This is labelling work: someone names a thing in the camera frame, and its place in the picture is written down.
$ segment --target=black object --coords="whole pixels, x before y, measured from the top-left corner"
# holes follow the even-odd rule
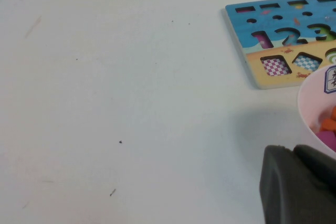
[[[260,196],[266,224],[336,224],[336,160],[306,145],[267,146]]]

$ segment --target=small dark speck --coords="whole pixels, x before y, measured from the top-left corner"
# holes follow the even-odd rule
[[[22,209],[25,209],[28,206],[28,204],[29,204],[29,201],[23,206]]]
[[[113,190],[112,192],[111,192],[111,194],[110,194],[110,197],[112,196],[112,194],[114,194],[116,192],[116,189],[115,190]]]

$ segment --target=white table surface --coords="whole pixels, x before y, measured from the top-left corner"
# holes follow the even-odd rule
[[[221,14],[248,1],[0,0],[0,222],[263,223],[298,87],[250,81]]]

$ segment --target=wooden puzzle board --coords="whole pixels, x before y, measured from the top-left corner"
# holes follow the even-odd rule
[[[336,63],[336,0],[266,0],[225,9],[261,89],[299,85]]]

